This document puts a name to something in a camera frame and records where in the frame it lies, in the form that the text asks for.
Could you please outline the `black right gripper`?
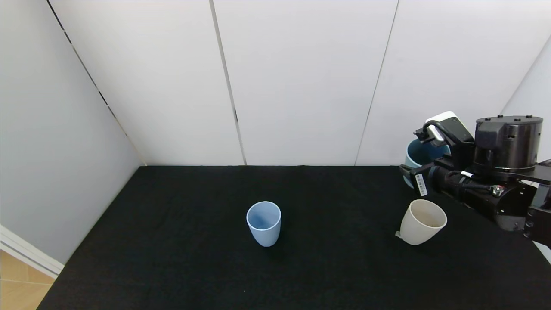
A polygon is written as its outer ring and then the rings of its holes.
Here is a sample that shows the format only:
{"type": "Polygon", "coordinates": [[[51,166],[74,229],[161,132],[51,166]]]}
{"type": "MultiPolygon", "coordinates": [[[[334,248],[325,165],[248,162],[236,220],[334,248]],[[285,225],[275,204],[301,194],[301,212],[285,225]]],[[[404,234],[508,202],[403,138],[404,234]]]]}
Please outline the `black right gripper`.
{"type": "Polygon", "coordinates": [[[446,187],[444,179],[448,169],[435,162],[419,167],[400,164],[399,171],[402,175],[409,175],[409,182],[420,197],[443,193],[446,187]]]}

